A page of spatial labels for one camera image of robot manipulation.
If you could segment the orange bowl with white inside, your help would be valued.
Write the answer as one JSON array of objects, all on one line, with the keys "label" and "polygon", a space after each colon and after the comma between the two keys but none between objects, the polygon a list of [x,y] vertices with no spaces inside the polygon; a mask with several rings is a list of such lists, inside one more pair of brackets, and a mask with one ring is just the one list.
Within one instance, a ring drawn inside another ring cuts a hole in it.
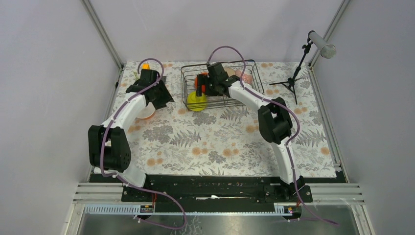
[{"label": "orange bowl with white inside", "polygon": [[138,119],[147,119],[153,116],[156,109],[153,105],[153,103],[149,103],[146,107],[144,107],[137,115]]}]

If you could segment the yellow plastic bowl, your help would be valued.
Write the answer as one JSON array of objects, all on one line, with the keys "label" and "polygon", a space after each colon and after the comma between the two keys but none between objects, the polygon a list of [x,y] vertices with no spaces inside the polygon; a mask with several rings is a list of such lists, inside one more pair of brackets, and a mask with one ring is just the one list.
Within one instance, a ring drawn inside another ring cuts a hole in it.
[{"label": "yellow plastic bowl", "polygon": [[201,96],[197,96],[196,92],[191,92],[187,96],[187,108],[191,111],[202,111],[207,107],[207,96],[202,93]]}]

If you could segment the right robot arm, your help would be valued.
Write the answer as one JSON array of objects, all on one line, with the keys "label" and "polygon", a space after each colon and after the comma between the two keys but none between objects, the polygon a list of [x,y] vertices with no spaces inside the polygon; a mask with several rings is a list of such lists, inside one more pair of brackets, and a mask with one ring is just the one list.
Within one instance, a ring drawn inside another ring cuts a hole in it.
[{"label": "right robot arm", "polygon": [[254,90],[236,74],[228,75],[220,62],[207,65],[207,72],[196,76],[195,100],[203,95],[225,95],[257,112],[258,127],[262,138],[268,142],[277,160],[279,177],[286,185],[281,187],[281,197],[288,202],[300,195],[294,184],[299,174],[292,156],[292,118],[294,113],[286,107],[282,98],[271,99]]}]

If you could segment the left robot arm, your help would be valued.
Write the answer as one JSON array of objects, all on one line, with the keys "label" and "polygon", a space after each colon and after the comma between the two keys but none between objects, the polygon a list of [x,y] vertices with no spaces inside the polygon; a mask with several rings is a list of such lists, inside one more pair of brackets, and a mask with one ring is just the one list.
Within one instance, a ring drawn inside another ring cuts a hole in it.
[{"label": "left robot arm", "polygon": [[173,98],[158,71],[142,69],[139,74],[139,79],[127,88],[124,101],[110,117],[101,125],[89,128],[88,146],[92,166],[100,168],[105,177],[115,176],[134,188],[133,195],[146,201],[152,189],[145,184],[146,174],[130,165],[132,152],[126,133],[146,107],[152,105],[161,109]]}]

